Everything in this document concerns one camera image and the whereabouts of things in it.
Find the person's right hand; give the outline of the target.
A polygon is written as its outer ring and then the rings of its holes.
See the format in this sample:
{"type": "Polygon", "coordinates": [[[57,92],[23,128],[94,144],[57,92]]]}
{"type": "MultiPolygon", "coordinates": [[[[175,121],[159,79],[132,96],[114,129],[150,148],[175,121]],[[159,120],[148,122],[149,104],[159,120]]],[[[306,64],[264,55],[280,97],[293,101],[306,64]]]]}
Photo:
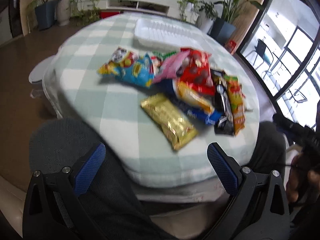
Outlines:
{"type": "Polygon", "coordinates": [[[311,186],[319,196],[319,173],[314,170],[308,170],[308,174],[306,175],[298,169],[298,166],[302,162],[301,159],[303,158],[304,154],[300,153],[296,155],[291,162],[292,167],[286,184],[286,195],[289,203],[295,203],[298,200],[298,189],[304,184],[311,186]]]}

